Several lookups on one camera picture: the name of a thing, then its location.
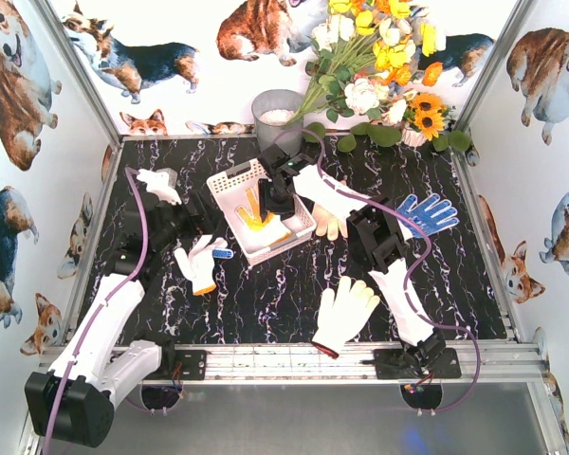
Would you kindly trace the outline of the yellow coated work glove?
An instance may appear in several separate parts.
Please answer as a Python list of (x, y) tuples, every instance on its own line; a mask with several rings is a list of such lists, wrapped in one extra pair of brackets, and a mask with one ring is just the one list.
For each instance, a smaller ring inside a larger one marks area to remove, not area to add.
[(265, 217), (262, 217), (258, 198), (252, 188), (247, 188), (245, 195), (250, 209), (238, 206), (235, 209), (235, 214), (250, 230), (261, 231), (271, 222), (273, 214), (269, 212)]

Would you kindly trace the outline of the white plastic storage basket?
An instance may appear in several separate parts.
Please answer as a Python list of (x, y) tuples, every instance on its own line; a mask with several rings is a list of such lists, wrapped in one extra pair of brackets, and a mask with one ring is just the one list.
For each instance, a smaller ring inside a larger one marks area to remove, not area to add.
[(224, 213), (238, 245), (251, 266), (309, 241), (316, 227), (310, 211), (299, 197), (295, 197), (295, 215), (286, 220), (281, 219), (291, 230), (292, 235), (278, 244), (262, 247), (257, 236), (258, 231), (250, 230), (235, 214), (238, 206), (250, 209), (245, 195), (247, 188), (255, 191), (259, 201), (258, 181), (261, 178), (267, 178), (266, 171), (259, 161), (253, 158), (207, 179), (208, 188), (215, 202)]

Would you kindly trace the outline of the cream knit glove pair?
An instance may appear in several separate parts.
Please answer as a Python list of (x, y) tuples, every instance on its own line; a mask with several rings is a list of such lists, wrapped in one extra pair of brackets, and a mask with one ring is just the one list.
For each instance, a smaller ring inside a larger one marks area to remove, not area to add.
[(317, 236), (325, 236), (329, 241), (335, 241), (339, 237), (348, 238), (344, 198), (325, 184), (320, 184), (314, 196), (312, 216), (316, 222), (315, 233)]

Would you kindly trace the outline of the cream glove red cuff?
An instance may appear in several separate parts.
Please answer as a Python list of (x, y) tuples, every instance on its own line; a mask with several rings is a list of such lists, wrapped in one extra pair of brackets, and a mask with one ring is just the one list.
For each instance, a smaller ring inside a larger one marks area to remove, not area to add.
[(363, 280), (342, 276), (337, 289), (321, 293), (317, 331), (311, 343), (333, 359), (358, 335), (380, 303), (379, 296)]

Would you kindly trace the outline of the white glove orange cuff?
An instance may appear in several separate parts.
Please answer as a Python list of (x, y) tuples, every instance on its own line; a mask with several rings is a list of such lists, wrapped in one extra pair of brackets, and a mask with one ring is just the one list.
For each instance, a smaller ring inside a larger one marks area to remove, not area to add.
[(260, 221), (257, 236), (262, 247), (278, 244), (292, 235), (281, 221), (281, 216), (270, 212), (265, 221)]

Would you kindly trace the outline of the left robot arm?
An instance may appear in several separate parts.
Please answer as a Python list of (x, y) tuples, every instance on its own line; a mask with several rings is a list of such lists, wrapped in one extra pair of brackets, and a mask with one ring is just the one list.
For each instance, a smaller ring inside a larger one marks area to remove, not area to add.
[(176, 173), (127, 168), (134, 197), (125, 230), (105, 265), (95, 298), (75, 334), (44, 373), (25, 384), (28, 415), (48, 454), (55, 441), (97, 447), (106, 439), (115, 412), (147, 378), (178, 386), (184, 372), (181, 355), (165, 336), (139, 332), (125, 351), (114, 349), (133, 312), (157, 294), (166, 251), (197, 237), (192, 252), (174, 257), (190, 277), (209, 280), (214, 267), (212, 243), (218, 214), (199, 193), (183, 201)]

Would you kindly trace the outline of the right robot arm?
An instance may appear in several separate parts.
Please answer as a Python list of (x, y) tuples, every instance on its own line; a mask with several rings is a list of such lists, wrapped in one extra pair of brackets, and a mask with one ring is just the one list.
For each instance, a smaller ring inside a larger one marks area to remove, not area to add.
[(450, 200), (431, 194), (409, 195), (394, 207), (388, 197), (370, 197), (349, 189), (307, 155), (288, 155), (273, 144), (258, 157), (266, 171), (259, 184), (260, 212), (288, 218), (299, 196), (324, 209), (337, 227), (347, 229), (349, 253), (367, 270), (395, 318), (407, 362), (426, 367), (446, 347), (442, 330), (427, 315), (409, 277), (405, 243), (454, 227), (457, 211)]

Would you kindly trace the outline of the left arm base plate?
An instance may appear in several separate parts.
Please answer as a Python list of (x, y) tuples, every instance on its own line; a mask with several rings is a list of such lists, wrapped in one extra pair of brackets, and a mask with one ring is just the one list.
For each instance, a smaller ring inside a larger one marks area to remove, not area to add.
[(174, 350), (163, 358), (158, 376), (175, 381), (202, 381), (205, 379), (208, 352), (206, 350)]

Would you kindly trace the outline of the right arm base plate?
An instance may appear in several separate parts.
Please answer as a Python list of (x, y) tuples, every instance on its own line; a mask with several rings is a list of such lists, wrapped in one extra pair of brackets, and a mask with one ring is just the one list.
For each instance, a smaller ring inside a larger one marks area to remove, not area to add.
[(375, 349), (373, 357), (361, 360), (360, 364), (374, 367), (380, 380), (421, 379), (429, 374), (435, 379), (459, 379), (462, 376), (457, 353), (452, 348), (446, 348), (427, 366), (408, 359), (401, 349)]

